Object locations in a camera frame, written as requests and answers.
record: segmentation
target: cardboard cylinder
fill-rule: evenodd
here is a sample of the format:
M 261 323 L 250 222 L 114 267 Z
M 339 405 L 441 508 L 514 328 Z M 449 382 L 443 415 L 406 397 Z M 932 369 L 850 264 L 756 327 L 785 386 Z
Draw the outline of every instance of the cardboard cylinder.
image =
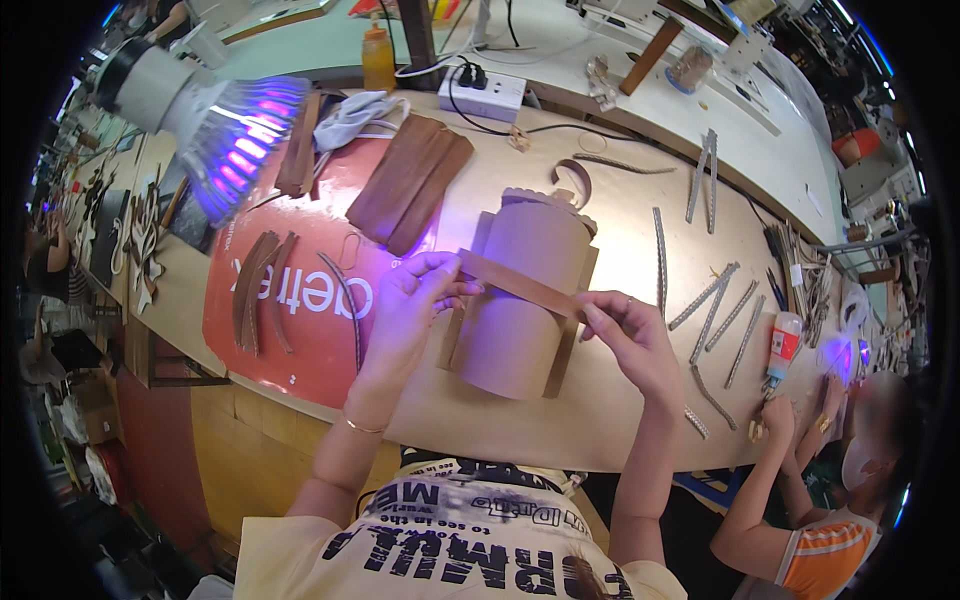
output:
M 565 294 L 577 291 L 590 243 L 570 212 L 507 204 L 493 218 L 483 255 Z M 467 383 L 512 399 L 541 397 L 565 318 L 488 286 L 468 306 L 450 366 Z

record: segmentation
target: lamp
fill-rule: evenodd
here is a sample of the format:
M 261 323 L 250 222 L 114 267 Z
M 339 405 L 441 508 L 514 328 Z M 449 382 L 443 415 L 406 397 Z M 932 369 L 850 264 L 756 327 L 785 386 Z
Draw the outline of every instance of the lamp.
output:
M 146 132 L 174 135 L 194 197 L 215 228 L 250 196 L 309 89 L 307 80 L 286 76 L 218 82 L 140 37 L 107 58 L 95 83 L 105 110 Z

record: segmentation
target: woman's left hand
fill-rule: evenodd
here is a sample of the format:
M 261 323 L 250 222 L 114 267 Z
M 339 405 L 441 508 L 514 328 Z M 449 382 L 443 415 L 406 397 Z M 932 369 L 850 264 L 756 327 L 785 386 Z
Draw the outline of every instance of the woman's left hand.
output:
M 423 356 L 434 317 L 447 308 L 463 310 L 461 296 L 478 296 L 483 286 L 454 281 L 460 257 L 421 252 L 380 279 L 376 320 L 358 380 L 383 392 L 399 393 Z

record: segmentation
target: hair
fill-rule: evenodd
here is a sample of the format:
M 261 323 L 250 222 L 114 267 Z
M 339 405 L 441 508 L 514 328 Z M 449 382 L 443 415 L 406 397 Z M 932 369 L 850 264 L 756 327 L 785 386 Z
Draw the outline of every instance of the hair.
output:
M 928 398 L 929 378 L 926 372 L 907 375 L 904 394 L 897 394 L 891 418 L 889 441 L 900 449 L 900 457 L 883 488 L 881 499 L 886 502 L 880 517 L 883 530 L 893 528 L 902 506 L 903 493 L 913 480 L 920 458 L 924 433 L 924 405 Z

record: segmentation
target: yellow t-shirt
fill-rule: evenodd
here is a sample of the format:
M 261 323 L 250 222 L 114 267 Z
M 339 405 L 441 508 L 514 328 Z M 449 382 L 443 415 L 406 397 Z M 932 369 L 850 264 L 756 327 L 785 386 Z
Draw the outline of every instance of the yellow t-shirt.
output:
M 660 564 L 614 564 L 556 492 L 416 475 L 377 491 L 345 531 L 319 516 L 245 518 L 233 598 L 578 598 L 577 554 L 610 598 L 686 598 Z

